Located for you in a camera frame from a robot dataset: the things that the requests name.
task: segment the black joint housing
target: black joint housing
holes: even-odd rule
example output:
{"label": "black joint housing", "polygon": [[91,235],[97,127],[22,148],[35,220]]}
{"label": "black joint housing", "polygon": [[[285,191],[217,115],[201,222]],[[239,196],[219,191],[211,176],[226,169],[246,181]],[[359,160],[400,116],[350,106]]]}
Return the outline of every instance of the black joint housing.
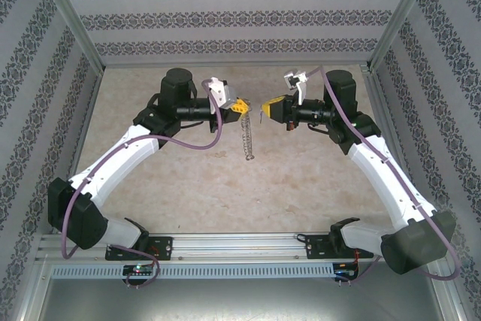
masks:
{"label": "black joint housing", "polygon": [[344,250],[348,249],[348,247],[344,243],[344,239],[342,234],[340,233],[340,229],[342,229],[345,225],[349,225],[350,223],[355,221],[359,221],[359,218],[346,218],[345,220],[339,221],[334,225],[331,225],[331,231],[329,232],[329,243],[331,244],[336,254],[340,254]]}
{"label": "black joint housing", "polygon": [[334,116],[334,112],[328,110],[319,99],[305,99],[301,105],[297,100],[298,92],[285,95],[282,101],[271,104],[271,119],[285,123],[290,131],[297,128],[299,123],[326,124]]}
{"label": "black joint housing", "polygon": [[[134,126],[141,125],[150,130],[151,135],[164,135],[174,137],[180,131],[180,120],[175,117],[164,115],[156,106],[147,106],[135,118]],[[159,149],[167,141],[159,140]]]}
{"label": "black joint housing", "polygon": [[192,80],[192,73],[187,69],[169,69],[160,83],[159,108],[162,113],[176,116],[176,107],[190,101],[192,95],[197,99],[197,89]]}
{"label": "black joint housing", "polygon": [[149,244],[149,232],[143,226],[131,220],[130,218],[126,217],[125,220],[129,221],[132,225],[136,226],[138,229],[141,230],[141,235],[138,237],[137,242],[135,242],[132,249],[141,251],[141,252],[146,252],[147,246]]}
{"label": "black joint housing", "polygon": [[[448,211],[437,212],[431,219],[451,241],[456,221]],[[387,265],[397,274],[426,265],[446,255],[447,248],[428,221],[410,223],[392,235],[382,237],[381,251]]]}
{"label": "black joint housing", "polygon": [[[355,116],[358,112],[358,102],[355,100],[355,80],[352,74],[348,71],[328,71],[325,75],[344,113],[348,118]],[[334,107],[334,102],[325,86],[323,99],[327,108]]]}
{"label": "black joint housing", "polygon": [[[56,178],[48,187],[48,223],[62,230],[67,206],[75,192],[69,182]],[[93,247],[104,236],[108,221],[87,193],[79,194],[68,221],[67,237],[82,250]]]}
{"label": "black joint housing", "polygon": [[[381,136],[381,130],[367,114],[358,112],[356,116],[350,117],[349,121],[365,138],[372,135]],[[353,144],[361,143],[361,140],[347,127],[340,117],[334,118],[326,127],[329,131],[330,139],[339,145],[344,154],[349,152]]]}

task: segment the wall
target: wall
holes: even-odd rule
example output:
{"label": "wall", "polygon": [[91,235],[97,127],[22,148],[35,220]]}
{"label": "wall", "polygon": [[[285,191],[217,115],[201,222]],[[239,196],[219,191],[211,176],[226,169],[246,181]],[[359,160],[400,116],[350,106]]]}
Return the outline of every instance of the wall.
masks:
{"label": "wall", "polygon": [[481,319],[480,22],[480,0],[416,0],[377,69],[410,176],[457,219],[470,319]]}
{"label": "wall", "polygon": [[158,65],[367,61],[400,0],[71,1],[106,65]]}
{"label": "wall", "polygon": [[47,185],[72,171],[98,82],[53,0],[0,0],[0,320],[49,232]]}

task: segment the white bracket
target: white bracket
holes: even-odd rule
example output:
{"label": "white bracket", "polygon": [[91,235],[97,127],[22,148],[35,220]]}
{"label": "white bracket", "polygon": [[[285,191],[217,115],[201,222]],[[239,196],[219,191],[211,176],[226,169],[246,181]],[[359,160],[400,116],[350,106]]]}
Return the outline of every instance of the white bracket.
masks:
{"label": "white bracket", "polygon": [[307,92],[307,77],[305,71],[297,71],[297,69],[292,69],[284,74],[284,80],[290,90],[298,89],[299,98],[298,104],[302,105],[302,102],[306,98]]}
{"label": "white bracket", "polygon": [[[237,102],[237,96],[234,88],[224,84],[224,82],[215,77],[210,79],[209,89],[212,92],[213,97],[216,99],[216,103],[219,108],[229,109]],[[215,108],[212,102],[210,103],[210,113],[215,113]]]}

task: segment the spring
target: spring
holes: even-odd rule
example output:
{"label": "spring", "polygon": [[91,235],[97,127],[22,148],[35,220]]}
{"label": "spring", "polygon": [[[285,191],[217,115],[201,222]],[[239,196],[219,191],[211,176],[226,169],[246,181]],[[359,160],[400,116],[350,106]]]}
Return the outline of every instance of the spring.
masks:
{"label": "spring", "polygon": [[249,112],[247,112],[240,120],[240,127],[242,128],[242,143],[244,144],[244,153],[246,155],[246,160],[250,161],[251,159],[254,159],[254,155],[253,155],[253,137],[250,132]]}

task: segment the beige speckled floor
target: beige speckled floor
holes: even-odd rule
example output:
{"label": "beige speckled floor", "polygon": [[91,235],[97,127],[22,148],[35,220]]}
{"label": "beige speckled floor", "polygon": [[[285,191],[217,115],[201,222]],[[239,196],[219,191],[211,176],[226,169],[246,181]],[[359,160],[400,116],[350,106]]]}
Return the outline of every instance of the beige speckled floor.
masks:
{"label": "beige speckled floor", "polygon": [[[288,93],[283,74],[293,67],[190,68],[200,81],[227,80],[251,101],[253,151],[246,161],[240,123],[224,127],[220,142],[207,151],[167,144],[139,165],[112,192],[105,213],[130,217],[151,232],[310,232],[327,231],[347,217],[389,222],[367,178],[328,136],[301,126],[264,119],[260,105]],[[315,67],[297,67],[310,71]],[[351,71],[358,85],[359,110],[372,116],[357,65],[326,67]],[[168,68],[107,69],[90,123],[79,169],[92,164],[132,124],[150,96],[159,91]],[[322,98],[322,78],[312,77],[308,98]],[[207,144],[208,126],[181,131],[178,139]]]}

